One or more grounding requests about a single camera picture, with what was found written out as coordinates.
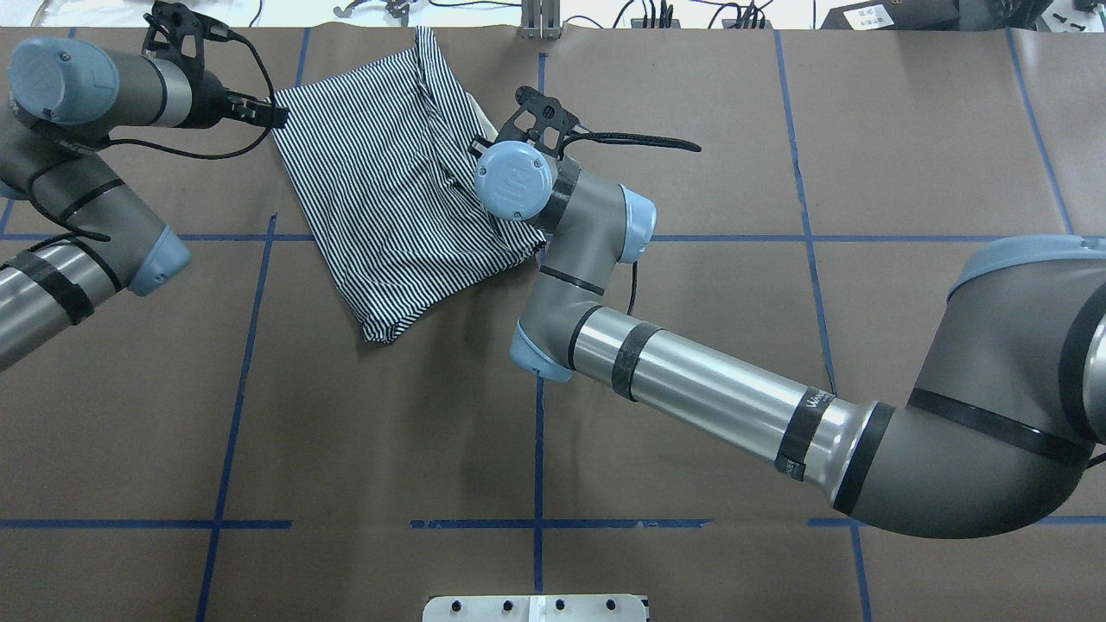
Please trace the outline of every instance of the gray robot arm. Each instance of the gray robot arm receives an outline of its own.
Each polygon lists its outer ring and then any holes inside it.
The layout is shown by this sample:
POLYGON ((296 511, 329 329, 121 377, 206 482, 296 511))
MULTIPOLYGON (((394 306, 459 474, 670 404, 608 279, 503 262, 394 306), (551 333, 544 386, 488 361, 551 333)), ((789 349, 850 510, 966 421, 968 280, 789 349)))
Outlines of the gray robot arm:
POLYGON ((286 108, 227 91, 204 69, 205 39, 244 42, 240 35, 184 4, 155 2, 147 20, 143 55, 46 38, 12 54, 11 110, 0 113, 0 196, 31 201, 70 232, 0 263, 0 371, 115 292, 147 296, 191 259, 95 154, 112 144, 111 129, 233 118, 268 133, 285 122, 286 108), (195 38, 195 56, 181 54, 187 37, 195 38))
MULTIPOLYGON (((524 99, 539 114, 560 110, 524 99)), ((987 247, 950 294, 907 405, 851 404, 604 307, 655 208, 515 118, 476 149, 477 190, 491 214, 553 238, 512 340, 523 369, 560 382, 580 372, 816 484, 847 516, 911 536, 1030 525, 1071 495, 1106 438, 1106 245, 1032 236, 987 247)))

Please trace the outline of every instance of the striped fabric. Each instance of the striped fabric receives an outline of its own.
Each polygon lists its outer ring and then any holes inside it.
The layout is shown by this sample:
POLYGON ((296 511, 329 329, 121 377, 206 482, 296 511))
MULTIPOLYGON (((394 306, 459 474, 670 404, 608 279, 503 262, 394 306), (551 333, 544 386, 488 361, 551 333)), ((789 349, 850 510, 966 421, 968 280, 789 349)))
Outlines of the striped fabric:
POLYGON ((480 123, 430 29, 279 101, 292 112, 276 146, 365 341, 392 343, 435 302, 544 243, 481 207, 466 151, 480 123))

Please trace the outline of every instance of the folded cloth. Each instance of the folded cloth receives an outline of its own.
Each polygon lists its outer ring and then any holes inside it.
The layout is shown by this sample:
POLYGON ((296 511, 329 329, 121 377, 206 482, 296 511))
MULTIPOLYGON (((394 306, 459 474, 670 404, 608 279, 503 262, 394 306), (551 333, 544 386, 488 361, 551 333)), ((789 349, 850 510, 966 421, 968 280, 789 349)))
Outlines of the folded cloth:
POLYGON ((281 91, 273 133, 307 224, 365 341, 392 343, 431 304, 544 243, 480 205, 468 146, 483 135, 428 28, 415 46, 281 91))

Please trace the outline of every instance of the white label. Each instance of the white label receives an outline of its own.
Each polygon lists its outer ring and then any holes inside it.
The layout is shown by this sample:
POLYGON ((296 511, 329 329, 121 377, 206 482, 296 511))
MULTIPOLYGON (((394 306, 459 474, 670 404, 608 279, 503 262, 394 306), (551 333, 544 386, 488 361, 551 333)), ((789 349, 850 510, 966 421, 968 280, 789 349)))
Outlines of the white label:
POLYGON ((887 13, 887 9, 883 4, 853 9, 852 11, 844 11, 842 14, 848 20, 848 25, 853 27, 853 30, 875 30, 887 25, 895 25, 895 21, 891 20, 890 14, 887 13))

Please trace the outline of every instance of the black band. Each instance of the black band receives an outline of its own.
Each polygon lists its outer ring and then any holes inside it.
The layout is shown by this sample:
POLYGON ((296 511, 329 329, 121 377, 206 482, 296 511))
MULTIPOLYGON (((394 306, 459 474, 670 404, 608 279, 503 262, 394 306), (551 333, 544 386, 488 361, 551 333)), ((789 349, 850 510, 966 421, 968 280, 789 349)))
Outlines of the black band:
POLYGON ((142 58, 145 59, 147 63, 149 63, 149 66, 154 68, 154 73, 156 73, 157 79, 161 81, 161 106, 157 108, 157 114, 154 115, 154 118, 152 118, 149 123, 146 124, 146 125, 154 125, 161 118, 161 115, 165 114, 165 106, 169 105, 169 87, 166 86, 165 76, 161 75, 161 70, 157 66, 157 64, 155 64, 154 61, 147 59, 146 56, 142 58))
POLYGON ((1062 465, 1087 464, 1088 450, 1071 440, 932 391, 915 388, 907 404, 1062 465))
POLYGON ((82 207, 104 196, 108 190, 113 190, 115 188, 118 188, 119 186, 126 186, 126 185, 127 183, 124 182, 123 179, 119 179, 118 177, 112 179, 111 182, 101 184, 95 188, 88 190, 87 193, 81 195, 81 197, 75 201, 69 204, 69 207, 63 209, 61 214, 58 215, 58 219, 64 222, 65 220, 69 220, 74 214, 76 214, 82 207))
POLYGON ((640 322, 634 326, 634 330, 629 331, 629 334, 623 340, 622 348, 618 349, 618 354, 615 356, 614 366, 611 369, 611 388, 614 388, 615 393, 630 402, 637 402, 634 400, 630 385, 634 384, 634 371, 637 370, 638 357, 649 339, 662 330, 665 329, 651 322, 640 322))
POLYGON ((1067 423, 1079 436, 1106 443, 1098 438, 1087 423, 1086 405, 1083 403, 1083 372, 1086 370, 1087 352, 1098 323, 1106 317, 1106 283, 1103 283, 1079 309, 1067 329, 1064 348, 1060 351, 1060 403, 1067 423))
POLYGON ((69 313, 73 325, 92 315, 93 305, 81 286, 69 280, 49 261, 25 250, 3 263, 27 274, 69 313))
POLYGON ((818 424, 822 423, 822 415, 835 397, 833 393, 826 393, 821 388, 807 387, 803 400, 791 414, 787 429, 780 440, 780 449, 775 455, 776 470, 799 481, 803 480, 803 474, 806 471, 804 462, 806 452, 811 448, 818 424))
POLYGON ((65 241, 83 250, 85 255, 91 257, 92 260, 96 262, 96 266, 100 266, 100 269, 103 270, 105 274, 107 274, 108 279, 112 280, 112 287, 115 288, 116 293, 123 291, 123 283, 119 282, 118 274, 115 273, 115 270, 113 270, 112 267, 107 265, 107 261, 105 261, 104 258, 101 257, 98 252, 93 250, 91 246, 84 243, 84 241, 81 240, 81 238, 66 238, 65 241))
POLYGON ((538 212, 534 226, 543 231, 554 232, 564 210, 572 200, 572 193, 576 191, 576 182, 580 180, 580 165, 571 157, 566 157, 557 164, 556 180, 553 183, 553 193, 545 203, 545 207, 538 212))
POLYGON ((833 509, 852 516, 856 500, 860 498, 860 489, 864 488, 864 480, 868 477, 868 469, 872 468, 872 460, 876 458, 876 450, 884 439, 884 433, 891 422, 895 408, 877 402, 876 407, 868 415, 868 423, 860 433, 860 439, 856 442, 853 449, 853 457, 848 460, 848 468, 837 487, 837 496, 833 500, 833 509))
POLYGON ((576 361, 575 361, 576 340, 580 339, 580 331, 584 330, 584 324, 587 323, 587 319, 592 317, 592 313, 595 313, 599 309, 603 309, 602 304, 596 304, 595 307, 592 307, 591 309, 588 309, 587 313, 584 313, 580 318, 580 321, 576 322, 575 330, 572 331, 572 339, 568 340, 568 369, 570 370, 576 371, 576 361))
POLYGON ((541 268, 538 269, 538 271, 541 272, 542 274, 549 274, 550 277, 553 277, 554 279, 560 279, 560 280, 568 283, 570 286, 576 286, 580 289, 586 289, 587 291, 589 291, 592 293, 597 293, 599 296, 603 296, 604 291, 605 291, 603 288, 601 288, 597 284, 589 283, 589 282, 587 282, 587 281, 585 281, 583 279, 577 279, 576 277, 573 277, 572 274, 565 274, 564 272, 562 272, 560 270, 554 270, 553 268, 550 268, 549 266, 542 266, 541 268))

